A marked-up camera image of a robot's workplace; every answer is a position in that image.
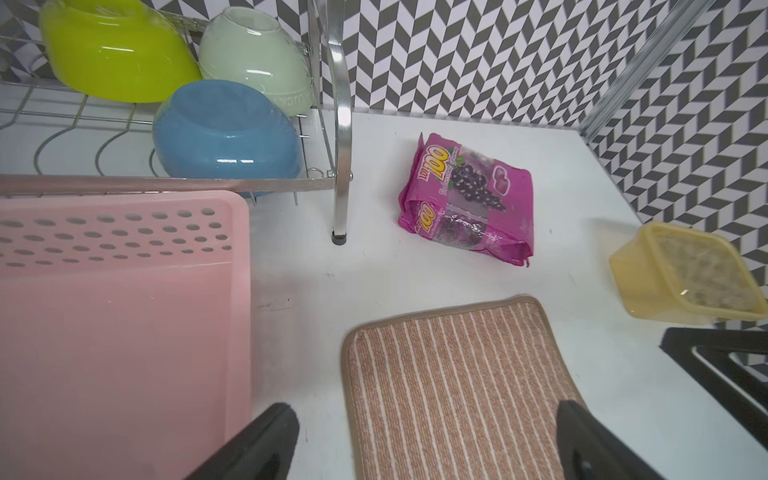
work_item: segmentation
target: pink plastic tray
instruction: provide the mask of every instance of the pink plastic tray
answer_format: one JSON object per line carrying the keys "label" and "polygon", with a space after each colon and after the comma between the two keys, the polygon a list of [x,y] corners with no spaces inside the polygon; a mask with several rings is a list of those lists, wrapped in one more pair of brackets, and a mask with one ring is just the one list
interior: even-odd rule
{"label": "pink plastic tray", "polygon": [[183,478],[251,419],[230,192],[0,200],[0,476]]}

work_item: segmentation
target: stainless steel dish rack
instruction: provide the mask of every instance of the stainless steel dish rack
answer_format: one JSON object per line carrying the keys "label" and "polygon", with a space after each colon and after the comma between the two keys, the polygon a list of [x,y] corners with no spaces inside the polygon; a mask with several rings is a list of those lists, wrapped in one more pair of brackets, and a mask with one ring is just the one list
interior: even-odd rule
{"label": "stainless steel dish rack", "polygon": [[[157,193],[166,191],[189,190],[232,190],[236,192],[293,192],[294,200],[298,204],[296,192],[311,190],[333,190],[333,226],[331,230],[332,241],[337,245],[346,242],[347,207],[349,204],[349,182],[352,180],[352,110],[351,95],[349,90],[349,73],[346,59],[342,50],[344,1],[343,0],[310,0],[308,2],[309,17],[309,45],[304,45],[305,55],[310,63],[313,87],[316,103],[308,115],[300,115],[294,121],[302,141],[305,174],[296,179],[192,179],[161,177],[154,167],[156,158],[154,150],[148,156],[148,166],[153,177],[111,177],[106,176],[100,164],[101,156],[119,137],[125,135],[138,125],[151,125],[150,120],[141,120],[134,117],[137,112],[136,104],[124,104],[125,117],[115,115],[85,115],[84,109],[88,105],[89,97],[80,94],[81,101],[75,114],[58,113],[56,111],[39,111],[28,108],[33,93],[40,90],[56,90],[75,93],[71,89],[45,79],[32,78],[29,83],[11,83],[3,81],[3,85],[14,85],[25,88],[25,93],[18,103],[17,108],[0,108],[0,113],[10,114],[12,117],[4,124],[0,124],[0,130],[11,127],[22,116],[43,117],[49,119],[71,119],[71,124],[56,131],[43,140],[35,154],[32,163],[36,174],[0,174],[0,195],[44,195],[44,194],[134,194]],[[207,20],[188,18],[181,15],[162,12],[174,25],[183,32],[185,38],[190,38],[190,32],[202,32],[209,23]],[[20,41],[41,44],[36,40],[25,38],[0,37],[0,41]],[[333,89],[333,115],[335,128],[333,135],[326,129],[320,99],[322,98],[321,54],[329,66],[330,83]],[[100,121],[114,124],[120,122],[124,128],[106,140],[95,152],[95,175],[49,175],[44,174],[40,165],[42,151],[49,147],[51,142],[78,127],[83,121]],[[319,122],[316,131],[321,132],[322,144],[319,146],[308,145],[310,138],[306,134],[308,124]],[[318,167],[310,167],[306,162],[307,148],[320,148],[324,150],[323,156],[329,161],[328,170]]]}

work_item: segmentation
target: white countertop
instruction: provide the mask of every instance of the white countertop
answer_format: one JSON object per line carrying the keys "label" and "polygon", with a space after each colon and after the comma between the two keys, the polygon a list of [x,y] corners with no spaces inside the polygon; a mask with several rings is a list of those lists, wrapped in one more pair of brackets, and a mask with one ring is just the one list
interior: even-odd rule
{"label": "white countertop", "polygon": [[[398,227],[419,133],[435,132],[533,176],[530,268]],[[287,402],[301,424],[290,478],[354,478],[340,347],[360,323],[529,293],[595,417],[667,480],[754,480],[768,452],[658,345],[672,326],[627,315],[607,258],[640,226],[573,131],[353,116],[349,237],[330,241],[328,191],[251,209],[254,415]]]}

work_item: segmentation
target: brown striped rug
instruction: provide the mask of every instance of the brown striped rug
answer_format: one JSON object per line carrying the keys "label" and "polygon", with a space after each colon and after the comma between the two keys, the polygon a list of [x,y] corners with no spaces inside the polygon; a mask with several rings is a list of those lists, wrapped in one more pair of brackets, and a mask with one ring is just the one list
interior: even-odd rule
{"label": "brown striped rug", "polygon": [[530,296],[359,326],[342,374],[358,478],[563,478],[555,413],[583,401]]}

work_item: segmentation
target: jelly cup package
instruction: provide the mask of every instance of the jelly cup package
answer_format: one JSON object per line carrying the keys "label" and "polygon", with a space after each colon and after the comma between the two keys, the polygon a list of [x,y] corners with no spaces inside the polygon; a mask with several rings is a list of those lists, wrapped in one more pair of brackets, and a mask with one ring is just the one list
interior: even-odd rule
{"label": "jelly cup package", "polygon": [[531,174],[437,134],[419,137],[399,202],[411,233],[513,265],[533,255]]}

